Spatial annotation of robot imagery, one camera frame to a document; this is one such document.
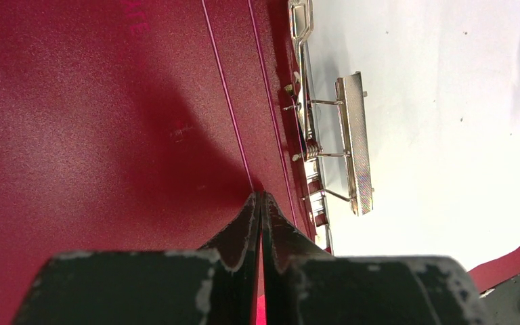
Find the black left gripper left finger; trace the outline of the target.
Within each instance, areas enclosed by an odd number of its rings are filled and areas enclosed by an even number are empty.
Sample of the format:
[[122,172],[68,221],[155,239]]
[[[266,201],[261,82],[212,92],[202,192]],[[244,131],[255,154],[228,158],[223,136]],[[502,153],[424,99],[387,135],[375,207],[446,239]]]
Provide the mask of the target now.
[[70,251],[35,276],[14,324],[254,324],[261,195],[196,250]]

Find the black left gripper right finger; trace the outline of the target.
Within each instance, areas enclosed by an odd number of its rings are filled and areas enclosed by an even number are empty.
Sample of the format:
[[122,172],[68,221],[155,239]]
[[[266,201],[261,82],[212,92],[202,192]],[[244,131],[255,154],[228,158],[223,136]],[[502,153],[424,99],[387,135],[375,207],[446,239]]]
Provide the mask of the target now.
[[268,324],[489,324],[473,281],[449,257],[334,257],[261,194]]

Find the red clip file folder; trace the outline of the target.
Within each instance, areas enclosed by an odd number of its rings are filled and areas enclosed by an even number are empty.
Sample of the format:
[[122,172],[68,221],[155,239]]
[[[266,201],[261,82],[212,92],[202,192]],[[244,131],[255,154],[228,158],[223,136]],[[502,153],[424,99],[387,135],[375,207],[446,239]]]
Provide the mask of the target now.
[[[0,324],[50,257],[195,249],[254,191],[332,249],[344,162],[310,215],[294,57],[285,1],[0,1]],[[490,298],[520,247],[468,272]]]

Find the white paper sheet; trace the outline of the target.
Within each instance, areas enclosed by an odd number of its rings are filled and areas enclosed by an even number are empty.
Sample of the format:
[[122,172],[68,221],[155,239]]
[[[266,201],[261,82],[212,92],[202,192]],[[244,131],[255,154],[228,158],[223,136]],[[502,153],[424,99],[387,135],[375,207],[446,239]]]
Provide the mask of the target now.
[[361,72],[373,211],[331,198],[338,256],[520,247],[520,1],[314,1],[314,95]]

